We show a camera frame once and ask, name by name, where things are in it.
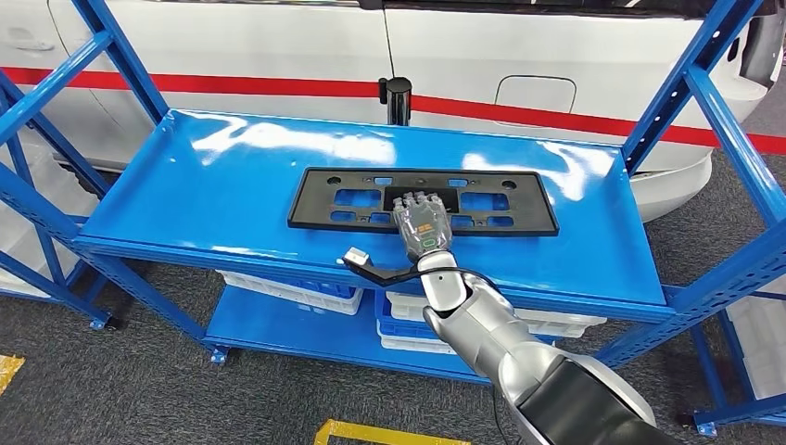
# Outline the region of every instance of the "silver robot arm segment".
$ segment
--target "silver robot arm segment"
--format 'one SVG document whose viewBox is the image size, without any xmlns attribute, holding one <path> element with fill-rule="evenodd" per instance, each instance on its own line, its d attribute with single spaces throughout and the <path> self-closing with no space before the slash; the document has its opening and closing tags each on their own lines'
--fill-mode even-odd
<svg viewBox="0 0 786 445">
<path fill-rule="evenodd" d="M 423 193 L 397 198 L 394 219 L 413 267 L 381 270 L 356 248 L 344 262 L 380 286 L 419 276 L 426 322 L 502 394 L 525 443 L 679 443 L 655 427 L 650 405 L 622 377 L 590 356 L 532 336 L 488 279 L 458 267 L 441 199 Z"/>
</svg>

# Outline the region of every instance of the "shelf foot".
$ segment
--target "shelf foot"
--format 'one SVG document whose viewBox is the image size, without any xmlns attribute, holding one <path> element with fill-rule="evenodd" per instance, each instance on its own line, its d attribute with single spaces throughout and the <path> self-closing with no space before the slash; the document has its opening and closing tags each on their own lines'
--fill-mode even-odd
<svg viewBox="0 0 786 445">
<path fill-rule="evenodd" d="M 717 437 L 717 429 L 715 428 L 715 422 L 708 422 L 706 424 L 698 424 L 696 425 L 696 430 L 699 431 L 699 434 L 702 436 L 707 436 L 708 438 L 716 438 Z"/>
<path fill-rule="evenodd" d="M 90 322 L 90 328 L 95 331 L 100 331 L 101 329 L 104 329 L 104 326 L 106 325 L 107 323 L 101 320 L 93 320 L 92 322 Z"/>
<path fill-rule="evenodd" d="M 229 348 L 225 346 L 217 346 L 214 350 L 212 355 L 210 355 L 210 361 L 216 364 L 224 364 L 226 363 L 226 356 L 229 353 Z"/>
</svg>

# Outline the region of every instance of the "lower shelf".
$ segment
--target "lower shelf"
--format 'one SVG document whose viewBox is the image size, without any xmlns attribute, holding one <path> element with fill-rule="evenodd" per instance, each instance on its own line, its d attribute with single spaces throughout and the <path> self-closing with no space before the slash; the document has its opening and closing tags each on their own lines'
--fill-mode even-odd
<svg viewBox="0 0 786 445">
<path fill-rule="evenodd" d="M 376 334 L 373 292 L 366 291 L 355 315 L 303 308 L 227 286 L 205 339 L 232 348 L 488 383 L 458 356 L 383 348 Z"/>
</svg>

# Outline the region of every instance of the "car door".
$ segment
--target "car door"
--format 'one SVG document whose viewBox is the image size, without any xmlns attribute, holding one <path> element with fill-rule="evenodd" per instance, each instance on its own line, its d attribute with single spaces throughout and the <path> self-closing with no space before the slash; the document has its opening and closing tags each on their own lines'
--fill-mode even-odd
<svg viewBox="0 0 786 445">
<path fill-rule="evenodd" d="M 694 3 L 411 0 L 384 6 L 394 70 L 412 81 L 416 95 L 636 121 L 701 24 L 686 19 L 703 13 L 690 9 Z M 738 53 L 746 36 L 747 29 L 735 44 Z M 767 89 L 743 79 L 740 64 L 741 57 L 724 57 L 713 79 L 744 119 Z M 675 124 L 709 127 L 693 100 Z M 624 141 L 601 128 L 577 132 L 423 112 L 413 112 L 412 125 Z M 641 171 L 686 168 L 709 151 L 659 143 Z"/>
<path fill-rule="evenodd" d="M 73 50 L 88 30 L 70 0 L 50 4 L 60 36 Z M 154 80 L 158 74 L 166 76 L 171 88 L 161 90 L 173 108 L 339 121 L 386 119 L 378 99 L 353 96 L 358 89 L 373 93 L 372 83 L 391 75 L 381 10 L 364 10 L 354 1 L 108 4 Z M 106 57 L 88 70 L 115 71 Z M 130 139 L 121 153 L 105 160 L 127 163 L 151 123 L 129 91 L 96 89 L 94 94 Z"/>
<path fill-rule="evenodd" d="M 57 35 L 46 0 L 0 0 L 0 68 L 23 91 L 29 91 L 69 53 Z M 44 114 L 88 157 L 112 157 L 112 143 L 122 139 L 118 124 L 90 90 L 66 88 Z M 49 145 L 25 127 L 24 145 Z"/>
</svg>

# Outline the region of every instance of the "rectangular hole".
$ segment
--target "rectangular hole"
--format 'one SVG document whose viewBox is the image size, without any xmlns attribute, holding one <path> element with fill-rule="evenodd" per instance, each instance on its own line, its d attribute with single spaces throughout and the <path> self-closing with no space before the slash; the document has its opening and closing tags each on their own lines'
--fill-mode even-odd
<svg viewBox="0 0 786 445">
<path fill-rule="evenodd" d="M 449 179 L 448 185 L 451 187 L 466 187 L 467 180 L 466 179 Z"/>
<path fill-rule="evenodd" d="M 379 190 L 352 190 L 342 188 L 336 191 L 334 204 L 349 207 L 376 207 L 382 196 Z"/>
<path fill-rule="evenodd" d="M 751 283 L 748 286 L 743 286 L 743 287 L 740 287 L 739 289 L 736 289 L 736 290 L 739 291 L 739 292 L 744 292 L 744 291 L 746 291 L 748 289 L 756 289 L 757 287 L 760 287 L 760 286 L 761 286 L 761 282 L 756 281 L 756 282 Z"/>
<path fill-rule="evenodd" d="M 488 227 L 512 227 L 513 218 L 510 216 L 489 216 L 486 219 L 486 225 Z"/>
<path fill-rule="evenodd" d="M 382 213 L 375 211 L 371 214 L 371 218 L 369 218 L 369 222 L 375 224 L 388 224 L 390 223 L 390 213 Z"/>
<path fill-rule="evenodd" d="M 508 197 L 503 193 L 462 193 L 462 211 L 509 210 L 510 208 Z"/>
<path fill-rule="evenodd" d="M 396 186 L 388 186 L 385 187 L 385 199 L 382 205 L 382 210 L 393 210 L 393 199 L 397 197 L 404 197 L 405 193 L 416 193 L 416 192 L 423 192 L 427 195 L 431 195 L 432 193 L 436 193 L 438 197 L 442 199 L 442 203 L 445 205 L 445 210 L 448 213 L 458 213 L 459 212 L 459 193 L 456 191 L 455 188 L 445 188 L 445 187 L 420 187 L 420 188 L 412 188 L 412 187 L 396 187 Z"/>
<path fill-rule="evenodd" d="M 471 216 L 453 215 L 450 218 L 450 225 L 452 227 L 472 227 L 475 225 L 475 222 L 472 221 Z"/>
<path fill-rule="evenodd" d="M 338 221 L 338 222 L 355 221 L 355 212 L 344 211 L 344 210 L 333 210 L 330 213 L 330 220 Z"/>
</svg>

